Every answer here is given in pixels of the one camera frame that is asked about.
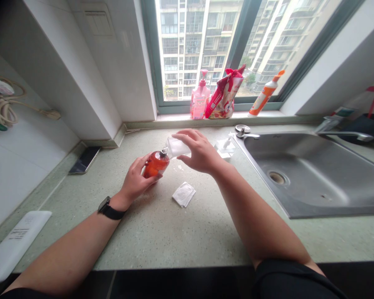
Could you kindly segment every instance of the smartphone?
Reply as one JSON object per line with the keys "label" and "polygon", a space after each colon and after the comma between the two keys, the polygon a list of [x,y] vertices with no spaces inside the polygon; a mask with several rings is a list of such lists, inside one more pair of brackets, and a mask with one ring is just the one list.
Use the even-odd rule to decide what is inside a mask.
{"label": "smartphone", "polygon": [[78,161],[72,166],[69,171],[70,174],[84,174],[89,169],[90,165],[93,163],[94,159],[97,157],[98,152],[101,147],[88,147],[80,155]]}

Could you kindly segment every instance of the sink drain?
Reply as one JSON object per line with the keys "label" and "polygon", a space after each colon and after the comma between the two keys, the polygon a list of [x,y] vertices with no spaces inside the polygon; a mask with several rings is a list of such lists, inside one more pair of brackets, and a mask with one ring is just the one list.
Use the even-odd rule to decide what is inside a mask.
{"label": "sink drain", "polygon": [[286,177],[279,172],[270,171],[268,173],[268,176],[269,176],[269,178],[272,179],[273,182],[275,182],[279,185],[287,185],[288,184],[288,180],[286,179]]}

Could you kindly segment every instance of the tree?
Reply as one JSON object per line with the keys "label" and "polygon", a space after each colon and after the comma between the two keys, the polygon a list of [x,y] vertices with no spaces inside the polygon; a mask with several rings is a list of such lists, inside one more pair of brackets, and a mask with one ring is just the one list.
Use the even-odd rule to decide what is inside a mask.
{"label": "tree", "polygon": [[167,98],[167,97],[173,97],[173,96],[176,96],[174,90],[169,89],[169,86],[168,86],[168,85],[165,85],[165,86],[163,87],[163,94],[165,95],[166,98]]}
{"label": "tree", "polygon": [[249,74],[246,78],[245,78],[245,83],[247,86],[250,86],[252,84],[254,84],[256,82],[256,77],[255,77],[255,74],[254,73],[251,73]]}
{"label": "tree", "polygon": [[246,64],[246,66],[249,68],[251,67],[252,60],[248,56],[243,56],[241,58],[241,62],[238,68],[242,67],[243,64]]}

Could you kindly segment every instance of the watch strap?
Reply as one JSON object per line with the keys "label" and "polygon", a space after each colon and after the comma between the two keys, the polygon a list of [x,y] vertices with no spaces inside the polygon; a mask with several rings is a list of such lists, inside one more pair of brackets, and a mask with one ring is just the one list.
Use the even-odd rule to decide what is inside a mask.
{"label": "watch strap", "polygon": [[117,210],[111,208],[111,206],[107,206],[107,209],[104,212],[104,215],[107,216],[108,218],[112,219],[112,220],[120,220],[120,219],[122,219],[122,217],[125,213],[126,213],[126,211],[120,212],[120,211],[117,211]]}

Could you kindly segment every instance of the hand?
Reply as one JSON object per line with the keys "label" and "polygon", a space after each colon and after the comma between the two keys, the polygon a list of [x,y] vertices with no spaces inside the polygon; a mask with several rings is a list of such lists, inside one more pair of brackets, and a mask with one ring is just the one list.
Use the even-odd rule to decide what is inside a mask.
{"label": "hand", "polygon": [[172,135],[173,138],[183,141],[191,150],[191,158],[178,156],[187,166],[199,172],[210,175],[221,171],[220,169],[228,163],[224,161],[208,139],[198,130],[185,129]]}
{"label": "hand", "polygon": [[110,206],[118,211],[126,211],[132,202],[138,198],[149,186],[157,182],[162,175],[152,176],[148,179],[141,175],[151,153],[137,158],[129,168],[123,182],[122,189],[111,198]]}

